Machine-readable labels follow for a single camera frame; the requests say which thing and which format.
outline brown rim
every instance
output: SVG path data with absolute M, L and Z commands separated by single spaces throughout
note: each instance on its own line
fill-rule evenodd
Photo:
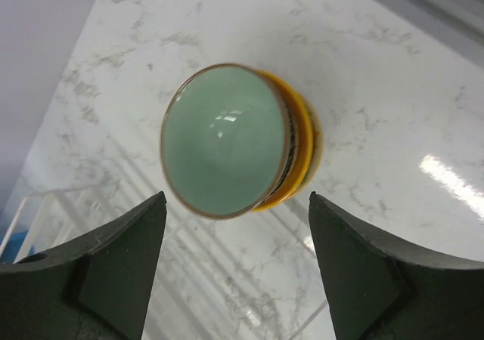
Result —
M 175 99 L 180 94 L 180 92 L 199 75 L 205 73 L 208 70 L 213 70 L 213 69 L 219 68 L 221 66 L 235 66 L 235 67 L 238 67 L 238 68 L 243 68 L 243 69 L 251 72 L 253 75 L 258 76 L 261 80 L 263 80 L 266 83 L 266 85 L 274 93 L 274 96 L 276 97 L 276 100 L 278 102 L 279 110 L 280 110 L 281 115 L 282 115 L 283 120 L 284 120 L 284 137 L 285 137 L 285 139 L 284 139 L 284 152 L 283 152 L 283 155 L 281 157 L 281 161 L 279 162 L 278 171 L 277 171 L 275 177 L 272 179 L 271 184 L 269 185 L 267 190 L 257 199 L 257 201 L 255 203 L 250 204 L 249 206 L 239 210 L 238 212 L 231 213 L 230 215 L 211 215 L 209 213 L 206 213 L 206 212 L 203 212 L 199 209 L 194 208 L 191 204 L 186 202 L 186 200 L 184 200 L 182 198 L 182 196 L 178 193 L 178 191 L 174 188 L 171 180 L 169 179 L 169 176 L 166 173 L 166 167 L 165 167 L 165 163 L 163 161 L 163 134 L 164 134 L 166 117 L 169 115 L 169 111 L 172 109 L 172 106 L 175 103 Z M 214 64 L 212 66 L 208 66 L 206 68 L 203 68 L 202 70 L 199 70 L 198 72 L 193 74 L 190 78 L 188 78 L 180 86 L 180 88 L 173 95 L 173 97 L 172 97 L 172 99 L 171 99 L 171 101 L 168 105 L 168 108 L 166 109 L 165 116 L 163 117 L 163 123 L 161 125 L 160 161 L 161 161 L 161 166 L 163 168 L 163 176 L 165 177 L 166 182 L 168 183 L 170 189 L 175 194 L 177 199 L 180 200 L 180 202 L 182 202 L 185 207 L 187 207 L 188 209 L 190 209 L 192 212 L 194 212 L 196 214 L 202 215 L 202 216 L 207 217 L 207 218 L 212 218 L 212 219 L 230 219 L 230 218 L 237 217 L 239 215 L 242 215 L 243 213 L 249 212 L 251 209 L 254 209 L 261 202 L 263 202 L 267 198 L 267 196 L 270 196 L 271 193 L 274 191 L 275 186 L 278 184 L 278 182 L 281 179 L 281 176 L 284 172 L 284 169 L 286 167 L 286 163 L 287 163 L 287 160 L 288 160 L 288 156 L 289 156 L 289 150 L 290 150 L 290 118 L 289 118 L 289 113 L 287 111 L 287 108 L 284 105 L 284 99 L 282 97 L 282 94 L 279 92 L 279 90 L 277 90 L 275 85 L 269 79 L 267 79 L 266 77 L 264 77 L 262 74 L 258 73 L 257 71 L 253 70 L 252 68 L 250 68 L 248 66 L 244 66 L 243 64 L 239 64 L 239 63 Z

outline green bowl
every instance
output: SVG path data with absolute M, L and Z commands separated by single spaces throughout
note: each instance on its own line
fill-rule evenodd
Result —
M 195 73 L 175 93 L 161 130 L 173 193 L 209 218 L 257 207 L 287 171 L 290 116 L 272 83 L 237 64 Z

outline white marble surface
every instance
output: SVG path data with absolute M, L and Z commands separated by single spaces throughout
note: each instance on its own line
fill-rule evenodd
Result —
M 119 180 L 120 211 L 168 191 L 158 138 L 169 99 L 224 61 L 304 94 L 324 126 L 324 158 L 305 193 L 261 215 L 208 222 L 167 192 L 160 267 L 178 275 L 155 285 L 170 297 L 168 281 L 200 321 L 169 321 L 169 336 L 334 336 L 327 307 L 307 322 L 324 305 L 304 221 L 312 190 L 407 240 L 484 260 L 482 70 L 372 0 L 97 0 L 7 215 L 57 187 Z M 157 311 L 150 323 L 165 318 Z

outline gray wall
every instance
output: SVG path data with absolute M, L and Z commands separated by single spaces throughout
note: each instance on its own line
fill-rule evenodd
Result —
M 0 0 L 0 213 L 95 0 Z

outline bowl rim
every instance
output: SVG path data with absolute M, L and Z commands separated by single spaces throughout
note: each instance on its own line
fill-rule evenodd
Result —
M 189 85 L 195 78 L 198 76 L 206 73 L 209 70 L 214 70 L 222 67 L 235 67 L 235 68 L 241 68 L 243 70 L 246 70 L 250 73 L 252 73 L 254 76 L 257 76 L 260 78 L 272 91 L 276 101 L 278 102 L 278 107 L 279 107 L 279 113 L 281 114 L 281 117 L 284 122 L 284 149 L 283 149 L 283 154 L 281 155 L 281 159 L 279 160 L 279 165 L 278 165 L 278 170 L 275 174 L 275 176 L 272 178 L 271 183 L 269 184 L 268 188 L 265 190 L 265 192 L 253 203 L 249 204 L 248 206 L 233 212 L 229 213 L 226 215 L 214 215 L 210 214 L 208 212 L 204 212 L 203 210 L 197 209 L 194 206 L 192 206 L 190 203 L 188 203 L 183 196 L 174 188 L 172 181 L 169 178 L 169 175 L 167 174 L 166 170 L 166 165 L 163 160 L 163 153 L 164 153 L 164 147 L 163 147 L 163 136 L 165 132 L 165 124 L 166 124 L 166 118 L 168 117 L 170 110 L 173 107 L 173 104 L 176 102 L 176 98 L 180 95 L 181 91 Z M 166 108 L 165 115 L 163 116 L 163 122 L 161 125 L 161 132 L 160 132 L 160 162 L 161 166 L 163 169 L 163 176 L 166 180 L 166 183 L 168 184 L 170 190 L 173 192 L 175 197 L 180 200 L 180 202 L 190 211 L 192 211 L 195 214 L 202 215 L 203 217 L 211 218 L 211 219 L 230 219 L 230 218 L 235 218 L 239 215 L 245 214 L 247 212 L 250 212 L 252 209 L 256 208 L 261 202 L 263 202 L 267 196 L 269 196 L 272 191 L 275 189 L 276 185 L 278 184 L 279 180 L 281 179 L 281 176 L 284 172 L 284 168 L 286 167 L 287 160 L 289 158 L 289 151 L 290 151 L 290 113 L 288 112 L 288 108 L 284 102 L 284 98 L 282 96 L 282 93 L 279 92 L 277 87 L 273 82 L 271 82 L 270 79 L 266 78 L 263 74 L 258 72 L 257 70 L 240 64 L 240 63 L 217 63 L 213 64 L 211 66 L 207 66 L 196 73 L 194 73 L 192 76 L 190 76 L 185 82 L 176 90 L 174 93 L 171 101 L 169 102 L 168 107 Z

